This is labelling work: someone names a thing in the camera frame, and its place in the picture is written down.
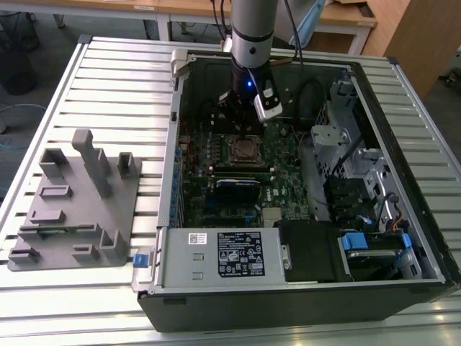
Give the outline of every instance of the white label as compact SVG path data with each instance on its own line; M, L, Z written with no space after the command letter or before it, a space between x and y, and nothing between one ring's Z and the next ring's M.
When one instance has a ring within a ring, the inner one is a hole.
M205 245L207 243L206 233L189 233L189 245Z
M360 27L374 27L375 23L370 22L358 22L357 23Z
M144 11L155 11L156 8L153 6L135 6L135 9L142 9Z

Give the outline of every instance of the wooden desk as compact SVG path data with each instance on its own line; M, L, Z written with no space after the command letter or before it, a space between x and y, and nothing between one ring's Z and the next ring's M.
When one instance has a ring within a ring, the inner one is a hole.
M229 0L224 6L225 16L231 15ZM170 22L192 22L214 24L215 18L210 0L159 0L158 26L169 25ZM323 9L316 32L353 35L349 54L359 55L367 42L373 27L377 26L375 18L364 17L357 5L331 4ZM161 40L170 40L171 33L164 32Z
M0 2L7 11L69 14L90 17L149 19L158 22L160 40L171 40L171 22L214 24L210 0L7 0ZM225 15L231 15L231 4L225 3ZM357 6L328 5L322 12L316 32L354 36L349 54L359 55L370 30L377 25L375 18L362 16Z

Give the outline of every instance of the gray carpet floor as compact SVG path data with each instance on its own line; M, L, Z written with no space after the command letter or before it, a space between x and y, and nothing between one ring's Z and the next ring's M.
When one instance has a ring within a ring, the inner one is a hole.
M146 39L141 20L65 17L66 27L58 29L49 14L37 14L35 28L40 38L40 47L30 53L30 60L38 75L39 84L32 92L20 97L8 95L0 87L0 107L18 103L35 103L47 106L53 96L66 65L82 34L105 37L123 37ZM217 43L219 34L212 25L194 25L188 27L188 35L182 35L177 23L173 23L173 39L187 42ZM158 37L154 22L148 25L152 38ZM425 105L448 144L461 158L461 94L447 89L441 81L434 85ZM31 108L14 108L0 113L1 119L8 125L8 131L0 135L0 143L8 146L26 146L40 123L42 111ZM10 150L0 147L0 197L2 189L8 189L25 154L23 150Z

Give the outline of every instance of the black waste bin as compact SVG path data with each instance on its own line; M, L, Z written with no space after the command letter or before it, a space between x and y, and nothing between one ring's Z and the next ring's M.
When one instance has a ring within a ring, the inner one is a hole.
M30 15L23 12L0 12L0 84L11 95L30 92L37 77L27 52L40 44Z

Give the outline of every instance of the blue latch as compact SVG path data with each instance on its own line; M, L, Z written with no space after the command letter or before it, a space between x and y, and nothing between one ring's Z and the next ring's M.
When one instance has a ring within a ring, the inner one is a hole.
M135 254L133 257L134 268L149 268L149 255L148 254Z
M361 232L346 233L345 236L341 237L341 240L345 251L368 249L368 243L365 239L365 235Z
M405 245L406 249L411 247L411 239L407 233L402 234L402 240L403 240L403 245Z

